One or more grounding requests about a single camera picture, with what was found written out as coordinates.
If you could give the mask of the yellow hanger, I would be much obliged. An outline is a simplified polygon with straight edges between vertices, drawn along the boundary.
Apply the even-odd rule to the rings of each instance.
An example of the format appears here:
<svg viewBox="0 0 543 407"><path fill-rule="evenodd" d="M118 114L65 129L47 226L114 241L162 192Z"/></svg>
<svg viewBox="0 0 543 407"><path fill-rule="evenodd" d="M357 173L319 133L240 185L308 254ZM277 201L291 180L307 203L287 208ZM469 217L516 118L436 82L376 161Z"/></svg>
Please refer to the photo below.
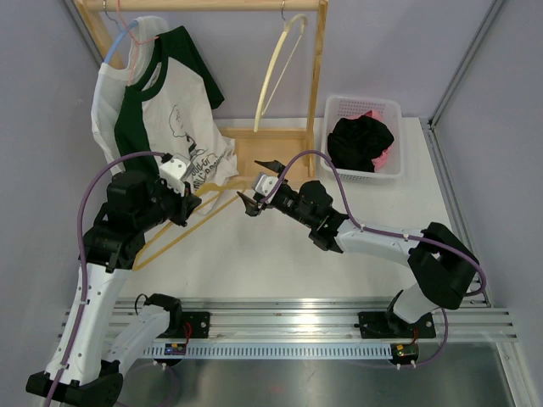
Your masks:
<svg viewBox="0 0 543 407"><path fill-rule="evenodd" d="M197 207L197 211L200 211L201 209L205 208L206 206L214 203L215 201L220 198L225 191L241 191L245 192L248 189L248 182L247 181L229 181L223 186L219 186L215 183L207 183L203 185L203 189L201 191L198 191L196 195L201 198L204 194L208 192L215 192L216 194L212 197L204 201L202 204L200 204ZM148 242L146 242L143 246L143 248L137 253L134 265L132 269L134 271L141 270L143 267L149 265L153 261L155 261L157 258L159 258L161 255L166 253L168 250L170 250L172 247L177 245L181 240L189 236L191 233L199 229L202 225L207 223L209 220L213 219L216 215L218 215L222 210L224 210L226 207L228 207L230 204L232 204L237 198L232 197L228 201L226 201L222 206L218 207L217 209L209 212L202 220L200 220L198 223L196 223L194 226L191 226L188 228L185 232L183 232L181 235L173 239L170 243L167 243L164 247L156 251L154 254L148 256L146 259L142 259L142 257L145 255L145 253L148 251L149 248L152 247L152 245L159 240L164 234L166 234L175 224L170 221L165 226L163 226Z"/></svg>

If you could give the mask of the dark green t shirt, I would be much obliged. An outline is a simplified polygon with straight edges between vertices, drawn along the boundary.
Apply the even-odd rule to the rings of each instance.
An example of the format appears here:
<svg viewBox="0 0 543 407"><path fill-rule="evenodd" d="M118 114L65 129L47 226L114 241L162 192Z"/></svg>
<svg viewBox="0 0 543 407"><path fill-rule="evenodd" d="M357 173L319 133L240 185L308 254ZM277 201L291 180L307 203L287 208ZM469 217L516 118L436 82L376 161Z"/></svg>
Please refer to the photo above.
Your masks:
<svg viewBox="0 0 543 407"><path fill-rule="evenodd" d="M141 151L190 159L193 189L236 176L235 142L212 111L224 97L185 27L160 34L143 75L127 86L114 127L120 155Z"/></svg>

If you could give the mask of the black t shirt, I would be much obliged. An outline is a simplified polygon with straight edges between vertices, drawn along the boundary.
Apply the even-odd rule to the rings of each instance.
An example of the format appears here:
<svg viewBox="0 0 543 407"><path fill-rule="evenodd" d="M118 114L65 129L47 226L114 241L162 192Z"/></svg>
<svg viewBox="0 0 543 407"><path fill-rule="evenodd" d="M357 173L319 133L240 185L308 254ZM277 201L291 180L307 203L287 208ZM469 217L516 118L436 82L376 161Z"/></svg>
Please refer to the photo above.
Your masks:
<svg viewBox="0 0 543 407"><path fill-rule="evenodd" d="M373 173L371 159L364 152L366 123L362 116L342 118L327 135L327 152L337 169Z"/></svg>

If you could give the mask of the pink t shirt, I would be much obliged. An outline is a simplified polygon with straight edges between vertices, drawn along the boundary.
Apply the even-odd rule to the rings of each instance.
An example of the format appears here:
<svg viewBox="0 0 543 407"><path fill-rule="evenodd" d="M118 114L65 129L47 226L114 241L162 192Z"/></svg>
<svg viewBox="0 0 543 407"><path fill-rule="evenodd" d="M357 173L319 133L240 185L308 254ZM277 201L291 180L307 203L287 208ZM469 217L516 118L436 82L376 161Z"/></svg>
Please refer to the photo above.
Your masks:
<svg viewBox="0 0 543 407"><path fill-rule="evenodd" d="M395 139L377 110L367 111L362 118L366 123L364 152L371 159L373 169L379 170L386 164Z"/></svg>

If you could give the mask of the white t shirt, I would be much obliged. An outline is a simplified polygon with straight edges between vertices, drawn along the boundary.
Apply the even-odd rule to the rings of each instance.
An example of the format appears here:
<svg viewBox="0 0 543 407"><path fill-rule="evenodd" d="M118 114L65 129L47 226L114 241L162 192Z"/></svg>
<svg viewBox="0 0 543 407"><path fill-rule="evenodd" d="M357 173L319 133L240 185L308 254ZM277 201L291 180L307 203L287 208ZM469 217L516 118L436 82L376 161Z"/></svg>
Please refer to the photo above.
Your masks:
<svg viewBox="0 0 543 407"><path fill-rule="evenodd" d="M158 16L143 16L133 20L128 30L123 30L115 38L98 71L92 109L92 135L101 147L107 162L120 157L114 137L115 123L119 117L124 92L128 84L140 79L147 69L154 50L151 36L170 29L166 20ZM116 48L122 39L133 34L141 44L132 44L128 64L124 69L115 69L110 64Z"/></svg>

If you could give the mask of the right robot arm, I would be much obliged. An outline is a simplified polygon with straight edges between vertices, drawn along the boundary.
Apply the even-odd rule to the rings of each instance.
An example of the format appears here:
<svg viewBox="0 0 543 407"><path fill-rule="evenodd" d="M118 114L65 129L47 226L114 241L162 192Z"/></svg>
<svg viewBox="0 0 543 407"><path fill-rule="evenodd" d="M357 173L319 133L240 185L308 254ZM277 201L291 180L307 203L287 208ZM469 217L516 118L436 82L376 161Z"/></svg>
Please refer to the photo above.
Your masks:
<svg viewBox="0 0 543 407"><path fill-rule="evenodd" d="M254 196L241 194L247 215L276 209L306 226L310 240L323 251L370 254L404 265L414 284L399 291L384 311L362 311L357 328L364 339L434 338L433 311L458 309L471 295L479 261L445 225L432 222L422 230L379 229L339 212L319 181L294 190L285 165L261 162L266 168L253 185Z"/></svg>

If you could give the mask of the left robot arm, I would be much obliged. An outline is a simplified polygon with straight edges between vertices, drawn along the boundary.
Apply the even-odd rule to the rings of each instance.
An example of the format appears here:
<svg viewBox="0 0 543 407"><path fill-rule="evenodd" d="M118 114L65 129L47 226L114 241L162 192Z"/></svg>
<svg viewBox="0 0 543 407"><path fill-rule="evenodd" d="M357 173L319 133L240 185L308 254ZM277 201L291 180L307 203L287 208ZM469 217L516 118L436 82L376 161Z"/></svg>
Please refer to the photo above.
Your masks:
<svg viewBox="0 0 543 407"><path fill-rule="evenodd" d="M183 328L180 300L153 294L108 351L104 340L120 290L132 275L145 233L167 221L185 226L201 200L188 184L181 193L164 179L131 170L114 175L107 199L82 235L76 295L57 351L45 370L29 376L25 390L47 403L112 406L126 373L159 336Z"/></svg>

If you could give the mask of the blue white hanger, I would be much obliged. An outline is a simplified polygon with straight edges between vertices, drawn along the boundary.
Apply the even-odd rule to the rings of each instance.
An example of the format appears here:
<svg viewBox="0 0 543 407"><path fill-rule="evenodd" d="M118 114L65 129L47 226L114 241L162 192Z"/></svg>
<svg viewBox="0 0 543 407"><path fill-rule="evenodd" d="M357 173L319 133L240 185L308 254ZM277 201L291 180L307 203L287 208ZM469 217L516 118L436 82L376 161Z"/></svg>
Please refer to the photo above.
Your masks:
<svg viewBox="0 0 543 407"><path fill-rule="evenodd" d="M125 67L123 58L119 54L119 46L123 40L129 36L132 32L132 29L137 27L138 21L133 20L128 24L122 22L121 17L114 17L108 9L108 0L102 1L102 9L105 17L112 21L117 28L117 36L112 41L109 51L104 56L103 62L113 68L121 70Z"/></svg>

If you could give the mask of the pink hanger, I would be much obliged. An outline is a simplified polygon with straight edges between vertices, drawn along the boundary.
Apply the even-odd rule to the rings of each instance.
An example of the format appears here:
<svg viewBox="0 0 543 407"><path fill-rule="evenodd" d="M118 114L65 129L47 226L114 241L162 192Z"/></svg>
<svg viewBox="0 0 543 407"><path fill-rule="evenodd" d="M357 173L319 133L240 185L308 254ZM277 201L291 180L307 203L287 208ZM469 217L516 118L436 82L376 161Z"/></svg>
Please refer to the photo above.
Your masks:
<svg viewBox="0 0 543 407"><path fill-rule="evenodd" d="M131 85L134 78L134 71L136 68L137 59L139 57L139 48L142 45L155 41L157 39L157 36L151 37L150 39L146 41L139 41L132 33L132 28L130 28L129 25L126 23L126 20L124 19L120 8L121 8L121 0L117 0L116 5L115 5L116 13L118 14L118 17L120 18L120 22L123 24L124 28L126 29L126 33L132 39L132 46L134 49L134 51L129 54L130 75L129 75L128 85Z"/></svg>

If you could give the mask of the wooden clothes rack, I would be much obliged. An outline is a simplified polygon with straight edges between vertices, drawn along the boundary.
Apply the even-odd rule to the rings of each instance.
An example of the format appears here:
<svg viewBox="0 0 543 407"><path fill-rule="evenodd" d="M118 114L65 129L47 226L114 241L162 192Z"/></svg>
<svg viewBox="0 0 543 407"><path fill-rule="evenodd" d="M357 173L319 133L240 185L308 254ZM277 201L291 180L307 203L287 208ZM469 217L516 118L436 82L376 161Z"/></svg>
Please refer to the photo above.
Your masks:
<svg viewBox="0 0 543 407"><path fill-rule="evenodd" d="M113 40L100 16L109 11L274 11L316 12L316 35L311 73L311 93L305 128L263 127L252 130L243 127L223 127L221 133L236 141L238 175L236 181L250 181L261 171L255 159L290 159L295 154L314 147L314 121L322 49L327 21L327 1L74 1L94 44L102 56L111 49Z"/></svg>

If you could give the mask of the white plastic basket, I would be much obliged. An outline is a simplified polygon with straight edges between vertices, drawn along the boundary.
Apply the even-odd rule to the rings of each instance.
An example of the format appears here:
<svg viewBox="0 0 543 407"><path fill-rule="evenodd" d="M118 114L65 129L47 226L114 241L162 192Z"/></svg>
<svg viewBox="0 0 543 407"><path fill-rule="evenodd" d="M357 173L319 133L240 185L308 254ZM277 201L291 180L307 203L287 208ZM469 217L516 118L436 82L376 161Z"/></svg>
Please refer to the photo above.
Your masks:
<svg viewBox="0 0 543 407"><path fill-rule="evenodd" d="M324 170L349 181L392 181L404 175L400 105L389 99L331 96L322 122Z"/></svg>

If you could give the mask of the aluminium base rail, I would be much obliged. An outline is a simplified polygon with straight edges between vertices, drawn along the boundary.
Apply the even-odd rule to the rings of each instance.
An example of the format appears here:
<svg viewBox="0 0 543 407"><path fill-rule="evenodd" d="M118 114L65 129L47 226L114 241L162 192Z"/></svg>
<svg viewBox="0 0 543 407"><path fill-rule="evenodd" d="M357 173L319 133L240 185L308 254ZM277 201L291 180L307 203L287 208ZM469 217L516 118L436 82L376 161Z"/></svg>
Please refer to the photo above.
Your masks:
<svg viewBox="0 0 543 407"><path fill-rule="evenodd" d="M361 340L357 314L383 310L388 298L224 299L184 298L185 311L210 313L209 340L221 343L354 343ZM436 333L449 327L452 343L515 343L517 332L507 309L482 299L433 313Z"/></svg>

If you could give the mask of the left aluminium frame post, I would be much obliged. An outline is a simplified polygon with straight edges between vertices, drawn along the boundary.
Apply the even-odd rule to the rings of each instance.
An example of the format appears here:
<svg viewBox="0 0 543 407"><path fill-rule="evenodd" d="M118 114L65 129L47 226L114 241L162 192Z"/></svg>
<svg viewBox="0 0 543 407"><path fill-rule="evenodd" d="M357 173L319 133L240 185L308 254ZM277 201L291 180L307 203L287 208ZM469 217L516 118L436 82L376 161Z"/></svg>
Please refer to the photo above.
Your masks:
<svg viewBox="0 0 543 407"><path fill-rule="evenodd" d="M82 40L83 49L91 57L94 68L99 70L115 42L104 22L104 16L106 14L110 16L109 11L89 10L85 1L61 0L59 4L76 28L76 33Z"/></svg>

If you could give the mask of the aluminium frame post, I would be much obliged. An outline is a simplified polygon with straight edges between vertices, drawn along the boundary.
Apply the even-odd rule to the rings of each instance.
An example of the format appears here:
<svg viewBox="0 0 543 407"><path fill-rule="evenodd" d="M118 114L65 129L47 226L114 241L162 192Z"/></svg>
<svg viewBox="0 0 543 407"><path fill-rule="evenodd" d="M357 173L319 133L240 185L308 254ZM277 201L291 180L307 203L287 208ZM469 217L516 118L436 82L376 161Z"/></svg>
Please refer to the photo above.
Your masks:
<svg viewBox="0 0 543 407"><path fill-rule="evenodd" d="M484 14L478 29L476 30L472 40L470 41L465 53L463 54L459 65L447 85L444 94L440 98L434 112L428 118L429 129L434 131L439 124L444 112L455 96L458 87L462 84L464 77L469 71L475 57L479 53L479 49L483 46L486 37L489 35L496 20L499 18L503 8L506 6L507 0L493 0L489 8Z"/></svg>
<svg viewBox="0 0 543 407"><path fill-rule="evenodd" d="M76 28L76 33L82 40L83 49L91 57L94 68L99 70L115 42L104 22L104 16L106 14L110 16L109 11L89 10L85 1L61 0L59 4Z"/></svg>

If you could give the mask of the right aluminium frame post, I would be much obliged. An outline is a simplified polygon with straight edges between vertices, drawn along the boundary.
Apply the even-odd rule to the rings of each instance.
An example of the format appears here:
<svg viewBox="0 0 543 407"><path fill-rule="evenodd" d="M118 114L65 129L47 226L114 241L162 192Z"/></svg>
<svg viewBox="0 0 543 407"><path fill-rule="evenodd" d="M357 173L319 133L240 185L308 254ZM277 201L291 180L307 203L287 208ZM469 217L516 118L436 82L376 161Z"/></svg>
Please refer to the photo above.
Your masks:
<svg viewBox="0 0 543 407"><path fill-rule="evenodd" d="M506 6L507 0L493 0L489 8L484 14L478 29L476 30L472 40L470 41L465 53L463 54L459 65L447 85L444 94L440 98L434 112L428 118L429 129L434 131L439 124L444 112L455 96L458 87L462 84L464 77L469 71L475 57L479 53L479 49L483 46L486 37L489 35L496 20L499 18L503 8Z"/></svg>

